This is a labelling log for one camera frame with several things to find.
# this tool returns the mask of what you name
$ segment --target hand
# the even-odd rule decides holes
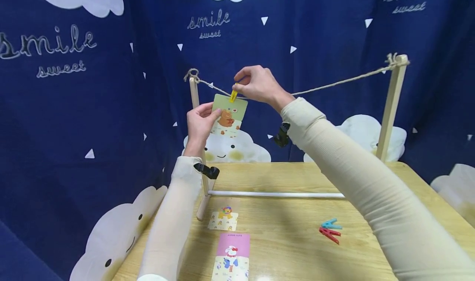
[[[286,92],[275,80],[268,68],[260,65],[245,66],[234,76],[234,81],[241,80],[233,85],[233,90],[249,99],[271,105],[277,112],[295,100],[295,97]]]
[[[221,109],[212,112],[213,103],[197,106],[186,114],[188,142],[183,156],[201,156],[214,122],[221,115]]]

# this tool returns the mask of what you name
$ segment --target small card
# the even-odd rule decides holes
[[[230,103],[228,96],[216,94],[213,101],[213,111],[221,109],[221,116],[214,123],[211,130],[212,134],[236,137],[238,130],[241,129],[246,108],[246,100],[235,99],[233,103]]]
[[[213,212],[208,224],[208,228],[220,231],[236,231],[239,213],[229,213],[229,218],[219,218],[221,215],[222,212]]]
[[[208,228],[222,231],[236,231],[238,225],[240,200],[235,197],[219,197],[215,200],[215,210],[209,220]]]
[[[221,234],[212,281],[247,281],[249,278],[249,234]]]

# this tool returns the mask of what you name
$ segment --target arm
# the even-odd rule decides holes
[[[474,280],[474,262],[377,157],[302,98],[282,95],[272,106],[293,143],[363,215],[399,280]]]
[[[197,106],[186,114],[188,143],[178,157],[167,194],[155,216],[143,253],[137,281],[175,281],[181,267],[183,248],[191,228],[202,175],[193,166],[202,163],[213,123],[221,113],[212,112],[213,103]]]
[[[199,157],[178,157],[170,187],[150,230],[138,281],[177,280],[201,190],[201,173],[193,167],[198,162],[202,162]]]

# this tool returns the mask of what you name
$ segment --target wooden table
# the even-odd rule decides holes
[[[219,163],[215,190],[337,192],[314,163]],[[388,163],[460,246],[475,258],[475,229],[409,166]],[[210,281],[219,234],[193,218],[180,281]],[[240,198],[236,232],[251,234],[250,276],[254,281],[395,280],[376,237],[344,199]],[[331,218],[343,225],[340,246],[318,231]],[[114,281],[136,281],[149,227],[125,259]]]

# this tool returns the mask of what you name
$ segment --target twine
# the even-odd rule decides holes
[[[296,93],[292,93],[292,95],[300,95],[300,94],[305,94],[305,93],[309,93],[309,92],[313,92],[313,91],[317,91],[317,90],[322,90],[322,89],[325,89],[325,88],[329,88],[329,87],[334,87],[334,86],[337,86],[339,84],[343,84],[343,83],[347,83],[347,82],[351,82],[351,81],[356,81],[356,80],[359,80],[361,78],[365,78],[365,77],[369,77],[369,76],[372,76],[372,75],[376,75],[376,74],[379,74],[381,72],[384,72],[384,71],[392,71],[393,69],[399,67],[399,66],[405,66],[405,65],[409,65],[409,61],[406,61],[406,62],[397,62],[396,61],[396,56],[397,56],[397,53],[394,53],[394,54],[391,54],[389,53],[387,55],[387,60],[385,61],[385,63],[388,64],[388,66],[385,66],[384,68],[379,68],[379,69],[376,69],[375,71],[370,71],[366,74],[363,74],[363,75],[359,75],[357,77],[353,77],[353,78],[349,78],[349,79],[346,79],[346,80],[343,80],[343,81],[338,81],[338,82],[335,82],[335,83],[332,83],[332,84],[328,84],[328,85],[325,85],[325,86],[321,86],[321,87],[317,87],[317,88],[313,88],[313,89],[310,89],[310,90],[306,90],[306,91],[301,91],[301,92],[296,92]],[[215,90],[218,90],[219,92],[221,92],[222,94],[225,94],[227,96],[231,96],[231,94],[225,92],[224,90],[221,90],[219,89],[218,87],[206,82],[206,81],[203,81],[201,80],[199,77],[198,77],[198,74],[199,74],[199,71],[196,69],[196,68],[191,68],[187,74],[185,75],[185,77],[183,78],[183,80],[186,82],[188,78],[194,78],[195,81],[196,81],[196,84],[198,83],[204,83],[206,85],[208,85],[209,87],[215,89]],[[248,99],[247,97],[237,97],[237,99]]]

